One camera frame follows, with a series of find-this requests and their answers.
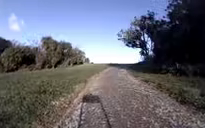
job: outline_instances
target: sky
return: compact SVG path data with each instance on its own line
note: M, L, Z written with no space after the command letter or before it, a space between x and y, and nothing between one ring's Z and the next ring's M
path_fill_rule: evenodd
M165 14L167 0L0 0L0 36L36 45L42 36L71 42L94 63L136 63L139 49L117 38L135 16Z

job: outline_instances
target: shrub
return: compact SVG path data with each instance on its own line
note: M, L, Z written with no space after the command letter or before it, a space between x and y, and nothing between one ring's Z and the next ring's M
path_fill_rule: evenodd
M22 66L35 64L35 52L30 47L15 46L0 55L0 72L12 72Z

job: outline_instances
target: gravel path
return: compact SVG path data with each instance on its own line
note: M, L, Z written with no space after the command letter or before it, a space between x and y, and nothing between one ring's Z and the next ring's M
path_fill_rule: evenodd
M205 128L204 114L180 105L124 69L106 69L87 88L59 128Z

